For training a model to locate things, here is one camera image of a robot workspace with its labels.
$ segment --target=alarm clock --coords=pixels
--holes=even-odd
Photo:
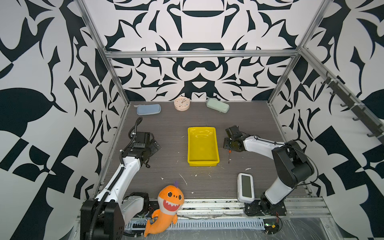
[[[190,106],[190,100],[186,97],[178,97],[175,99],[173,104],[178,111],[185,111]]]

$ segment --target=shark plush toy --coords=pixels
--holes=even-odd
[[[160,191],[157,201],[160,209],[155,210],[152,214],[152,218],[157,217],[157,220],[153,224],[150,224],[149,220],[147,221],[144,237],[147,237],[149,233],[161,233],[171,223],[177,223],[176,212],[184,203],[184,195],[178,187],[169,185]]]

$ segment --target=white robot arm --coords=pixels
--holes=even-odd
[[[136,215],[144,214],[149,205],[146,193],[132,193],[123,202],[124,194],[135,174],[149,158],[161,149],[149,132],[137,132],[142,117],[129,131],[130,143],[120,150],[120,166],[105,188],[80,209],[80,240],[121,239],[125,225]]]
[[[261,212],[271,214],[292,190],[309,176],[314,168],[295,141],[272,142],[239,131],[238,126],[225,130],[224,148],[242,152],[256,152],[275,162],[277,179],[262,195],[259,203]]]

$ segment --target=gray wooden floor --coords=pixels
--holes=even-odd
[[[149,104],[132,102],[122,129],[117,148],[106,174],[108,182],[119,165],[119,150],[129,143],[128,131],[139,117],[133,105]],[[225,129],[238,125],[240,131],[257,134],[264,139],[282,141],[266,102],[229,103],[228,113],[221,113],[205,106],[191,103],[187,111],[177,111],[172,102],[162,102],[161,113],[142,116],[137,131],[151,132],[162,147],[149,160],[151,168],[142,166],[134,176],[126,194],[147,192],[157,198],[159,192],[175,181],[185,198],[236,198],[237,175],[241,172],[253,176],[255,195],[260,196],[277,178],[272,159],[254,152],[228,153],[223,148]],[[189,127],[209,126],[216,128],[220,163],[216,167],[190,167],[187,162]],[[290,196],[307,196],[303,186]]]

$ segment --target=patterned wallpaper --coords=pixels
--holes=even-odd
[[[384,118],[381,0],[335,0],[308,44],[309,50]],[[300,58],[273,102],[287,139],[296,140],[317,165],[310,187],[322,196],[346,238],[384,237],[384,146],[323,79]]]
[[[320,0],[86,0],[110,51],[292,49]]]
[[[108,51],[295,49],[321,0],[86,0]],[[288,57],[114,59],[132,101],[268,100]]]
[[[307,47],[379,118],[384,119],[384,5],[335,0]]]
[[[112,64],[132,101],[267,100],[289,57],[125,58]]]
[[[1,239],[68,239],[124,109],[72,0],[0,3]]]

